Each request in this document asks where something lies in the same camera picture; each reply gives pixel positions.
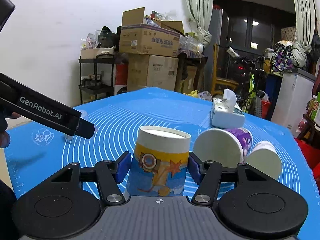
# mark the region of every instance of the human hand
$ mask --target human hand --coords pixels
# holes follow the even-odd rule
[[[7,123],[5,118],[16,119],[16,118],[19,118],[20,116],[21,116],[20,114],[13,112],[11,116],[1,116],[0,118],[2,120],[0,120],[0,122]],[[6,131],[0,132],[0,148],[6,148],[9,146],[9,144],[10,144],[10,135]]]

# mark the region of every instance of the wooden chair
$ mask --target wooden chair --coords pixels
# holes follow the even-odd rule
[[[211,95],[223,95],[223,91],[217,89],[216,90],[216,85],[223,85],[231,90],[235,90],[236,87],[238,86],[238,83],[236,81],[230,80],[230,79],[225,79],[225,78],[220,78],[217,77],[217,59],[218,59],[218,45],[215,44],[213,46],[213,70],[212,70],[212,82],[211,82]]]

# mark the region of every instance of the black storage cart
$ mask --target black storage cart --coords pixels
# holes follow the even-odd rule
[[[80,64],[80,74],[79,74],[79,89],[80,89],[80,101],[81,105],[83,104],[82,100],[82,91],[89,93],[90,95],[95,95],[95,100],[97,100],[97,95],[101,93],[106,93],[107,96],[112,96],[114,92],[113,87],[113,67],[114,67],[115,57],[111,54],[99,54],[96,58],[84,58],[80,57],[79,64]],[[81,84],[81,73],[82,73],[82,63],[92,63],[94,64],[94,74],[95,74],[95,84],[92,86],[84,86]],[[97,72],[98,72],[98,63],[99,64],[111,64],[111,86],[100,84],[97,85]]]

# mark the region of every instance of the white paper cup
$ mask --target white paper cup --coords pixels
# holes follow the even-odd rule
[[[245,128],[209,129],[201,133],[193,145],[193,153],[201,161],[216,161],[223,167],[235,168],[244,161],[252,146],[252,134]]]
[[[245,162],[276,180],[282,171],[281,159],[277,155],[275,147],[268,141],[257,143],[245,158]]]
[[[183,131],[141,126],[124,196],[182,195],[190,139]]]

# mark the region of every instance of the gray ribbed panel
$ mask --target gray ribbed panel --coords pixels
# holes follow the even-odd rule
[[[211,209],[194,206],[184,196],[161,198],[133,196],[125,205],[108,207],[92,228],[71,239],[244,240],[246,238],[234,235],[225,229]],[[30,240],[30,238],[24,236],[20,240]]]

